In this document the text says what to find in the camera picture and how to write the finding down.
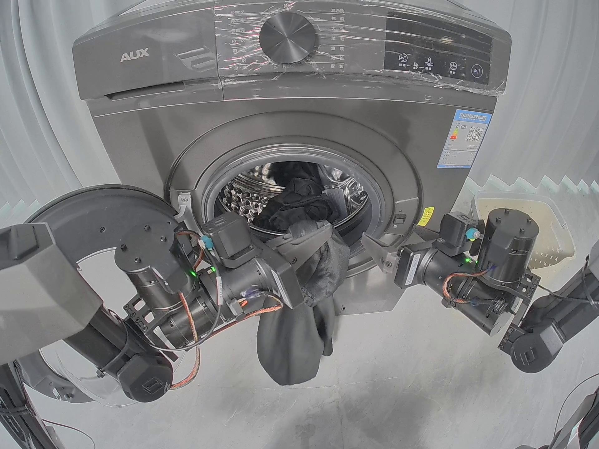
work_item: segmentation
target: washing machine door opening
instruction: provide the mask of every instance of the washing machine door opening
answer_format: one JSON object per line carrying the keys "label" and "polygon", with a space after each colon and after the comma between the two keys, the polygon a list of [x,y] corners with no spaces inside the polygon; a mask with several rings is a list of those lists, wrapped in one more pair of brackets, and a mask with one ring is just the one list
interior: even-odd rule
{"label": "washing machine door opening", "polygon": [[251,229],[262,239],[270,239],[284,233],[268,228],[262,211],[271,198],[285,190],[285,183],[292,177],[305,177],[305,163],[313,172],[313,180],[322,186],[322,195],[334,207],[337,214],[329,219],[349,246],[355,245],[360,235],[357,229],[366,230],[372,217],[368,193],[360,181],[341,169],[309,162],[276,162],[257,165],[234,176],[220,190],[215,214],[234,211],[244,216]]}

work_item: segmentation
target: qr code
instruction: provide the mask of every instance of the qr code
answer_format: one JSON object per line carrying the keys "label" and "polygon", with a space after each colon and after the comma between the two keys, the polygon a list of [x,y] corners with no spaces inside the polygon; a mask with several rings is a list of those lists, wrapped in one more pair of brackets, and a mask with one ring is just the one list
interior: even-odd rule
{"label": "qr code", "polygon": [[485,128],[480,126],[471,126],[466,141],[480,141],[485,133]]}

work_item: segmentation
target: yellow sticker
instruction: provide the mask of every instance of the yellow sticker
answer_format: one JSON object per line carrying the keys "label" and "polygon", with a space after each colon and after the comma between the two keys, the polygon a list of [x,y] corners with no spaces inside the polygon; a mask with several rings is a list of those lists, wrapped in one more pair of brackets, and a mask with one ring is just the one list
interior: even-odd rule
{"label": "yellow sticker", "polygon": [[422,214],[422,218],[420,218],[420,221],[418,221],[418,226],[426,226],[428,222],[431,220],[433,211],[435,211],[434,206],[424,208],[424,213]]}

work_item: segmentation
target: control dial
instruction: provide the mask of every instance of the control dial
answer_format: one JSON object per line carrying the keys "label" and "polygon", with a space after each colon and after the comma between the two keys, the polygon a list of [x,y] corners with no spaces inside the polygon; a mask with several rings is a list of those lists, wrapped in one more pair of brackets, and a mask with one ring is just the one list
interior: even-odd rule
{"label": "control dial", "polygon": [[271,60],[280,64],[301,62],[316,44],[316,31],[302,15],[282,11],[264,22],[260,46]]}

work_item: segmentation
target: black fabric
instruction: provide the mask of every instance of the black fabric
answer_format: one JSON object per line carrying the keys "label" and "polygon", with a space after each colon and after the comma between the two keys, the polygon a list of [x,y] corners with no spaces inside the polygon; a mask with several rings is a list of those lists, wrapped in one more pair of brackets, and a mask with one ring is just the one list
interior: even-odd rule
{"label": "black fabric", "polygon": [[298,221],[333,223],[339,218],[334,203],[323,194],[318,165],[306,162],[274,163],[271,173],[275,182],[285,186],[285,190],[268,201],[252,221],[253,225],[286,232]]}
{"label": "black fabric", "polygon": [[[321,228],[324,221],[304,220],[289,230],[293,238]],[[333,230],[331,238],[297,271],[305,304],[260,316],[257,345],[260,364],[280,385],[299,384],[318,372],[320,357],[333,353],[333,293],[345,280],[350,251]],[[269,300],[265,307],[272,305]]]}

